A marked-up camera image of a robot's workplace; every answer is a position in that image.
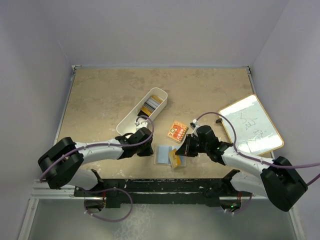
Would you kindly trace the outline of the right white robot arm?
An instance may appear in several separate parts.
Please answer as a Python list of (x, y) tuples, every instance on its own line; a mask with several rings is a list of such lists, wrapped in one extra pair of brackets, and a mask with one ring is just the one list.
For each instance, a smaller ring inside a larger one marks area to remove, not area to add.
[(208, 125), (187, 134), (175, 154), (194, 158), (206, 154), (213, 162), (236, 168), (222, 190), (228, 196), (248, 192), (263, 196), (279, 210), (289, 211), (306, 193), (308, 186), (285, 157), (277, 159), (244, 154), (234, 145), (220, 141)]

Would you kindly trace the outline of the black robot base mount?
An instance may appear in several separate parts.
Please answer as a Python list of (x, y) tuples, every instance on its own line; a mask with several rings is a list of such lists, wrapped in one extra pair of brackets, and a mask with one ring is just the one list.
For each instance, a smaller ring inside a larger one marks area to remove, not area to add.
[(235, 190), (230, 183), (238, 170), (231, 170), (223, 178), (186, 179), (102, 179), (88, 192), (76, 187), (76, 197), (103, 197), (106, 208), (119, 208), (121, 204), (151, 205), (205, 205), (222, 207), (235, 212), (242, 207), (242, 197), (250, 196)]

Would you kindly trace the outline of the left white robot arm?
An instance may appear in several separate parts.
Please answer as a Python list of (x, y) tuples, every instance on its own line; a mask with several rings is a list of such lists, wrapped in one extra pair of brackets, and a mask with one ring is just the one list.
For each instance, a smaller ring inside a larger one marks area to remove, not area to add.
[(84, 164), (101, 160), (120, 160), (151, 156), (153, 132), (141, 127), (135, 133), (126, 133), (103, 142), (74, 142), (64, 137), (37, 161), (42, 176), (51, 189), (72, 185), (85, 189), (91, 196), (103, 191), (102, 179), (94, 169), (85, 170)]

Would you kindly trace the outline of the white oblong plastic tray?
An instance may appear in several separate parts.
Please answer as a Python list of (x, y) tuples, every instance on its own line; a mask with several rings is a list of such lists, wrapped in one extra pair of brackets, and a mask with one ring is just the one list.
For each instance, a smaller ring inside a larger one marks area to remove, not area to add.
[(158, 87), (152, 88), (117, 125), (116, 131), (120, 135), (134, 133), (137, 127), (137, 118), (147, 116), (154, 120), (167, 105), (167, 99), (167, 92)]

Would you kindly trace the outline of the white credit card stack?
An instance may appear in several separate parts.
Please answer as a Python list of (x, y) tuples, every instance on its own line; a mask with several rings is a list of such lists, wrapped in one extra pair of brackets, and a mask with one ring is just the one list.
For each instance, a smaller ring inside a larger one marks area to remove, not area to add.
[(150, 106), (153, 109), (158, 108), (161, 103), (162, 101), (157, 101), (157, 99), (153, 98), (152, 96), (149, 97), (145, 102), (146, 105)]

